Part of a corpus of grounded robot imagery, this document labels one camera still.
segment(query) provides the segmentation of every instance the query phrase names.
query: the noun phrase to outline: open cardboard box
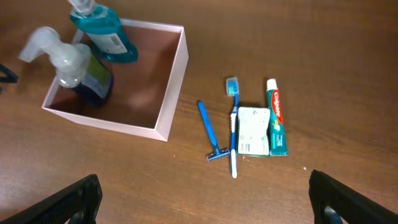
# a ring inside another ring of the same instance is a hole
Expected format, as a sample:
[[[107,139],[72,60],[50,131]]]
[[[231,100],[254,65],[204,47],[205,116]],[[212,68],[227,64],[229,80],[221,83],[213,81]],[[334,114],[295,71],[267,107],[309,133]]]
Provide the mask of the open cardboard box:
[[[85,105],[55,77],[42,108],[78,124],[167,141],[188,62],[182,26],[121,19],[139,52],[135,63],[104,64],[113,72],[112,95],[102,108]],[[90,45],[78,30],[73,44]]]

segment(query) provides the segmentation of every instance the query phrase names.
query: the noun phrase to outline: hand sanitizer bottle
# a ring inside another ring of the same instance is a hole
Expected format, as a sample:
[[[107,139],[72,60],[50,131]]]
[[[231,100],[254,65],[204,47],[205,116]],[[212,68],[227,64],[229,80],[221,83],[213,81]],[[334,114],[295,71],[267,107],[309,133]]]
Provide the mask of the hand sanitizer bottle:
[[[26,62],[47,53],[57,68],[60,85],[71,88],[92,106],[103,106],[112,92],[113,75],[98,61],[87,45],[64,44],[51,27],[38,28],[19,58]]]
[[[95,0],[69,0],[73,6],[70,20],[85,32],[111,62],[128,63],[138,58],[114,10],[97,4]]]

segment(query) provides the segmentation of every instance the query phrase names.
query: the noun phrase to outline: toothpaste tube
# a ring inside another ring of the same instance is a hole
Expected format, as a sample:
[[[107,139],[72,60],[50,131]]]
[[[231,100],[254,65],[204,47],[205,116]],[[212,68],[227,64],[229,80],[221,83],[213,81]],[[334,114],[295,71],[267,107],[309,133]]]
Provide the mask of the toothpaste tube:
[[[269,132],[271,137],[270,155],[287,156],[289,153],[286,147],[284,121],[280,108],[279,91],[274,78],[267,81],[267,99],[271,111],[269,119]]]

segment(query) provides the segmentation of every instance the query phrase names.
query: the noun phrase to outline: colgate logo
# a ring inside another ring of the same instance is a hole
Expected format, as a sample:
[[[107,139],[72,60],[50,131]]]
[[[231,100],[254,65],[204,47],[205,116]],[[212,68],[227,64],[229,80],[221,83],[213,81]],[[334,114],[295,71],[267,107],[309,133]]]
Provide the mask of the colgate logo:
[[[282,119],[282,110],[280,109],[280,105],[279,105],[279,91],[278,90],[274,90],[273,94],[272,94],[272,109],[275,112],[275,115],[277,116],[279,122],[281,124],[283,124],[283,119]]]

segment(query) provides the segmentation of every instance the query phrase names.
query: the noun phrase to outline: box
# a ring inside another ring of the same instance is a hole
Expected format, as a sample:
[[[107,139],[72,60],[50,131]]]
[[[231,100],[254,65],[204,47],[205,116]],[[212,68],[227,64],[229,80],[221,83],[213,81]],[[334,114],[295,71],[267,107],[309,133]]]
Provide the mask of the box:
[[[268,108],[239,107],[238,154],[245,156],[269,156],[267,129],[270,118]]]
[[[167,141],[188,62],[184,28],[121,19],[139,52],[135,63],[104,64],[114,74],[111,98],[102,108],[86,106],[55,77],[42,108],[78,124]],[[72,43],[91,45],[78,30]]]

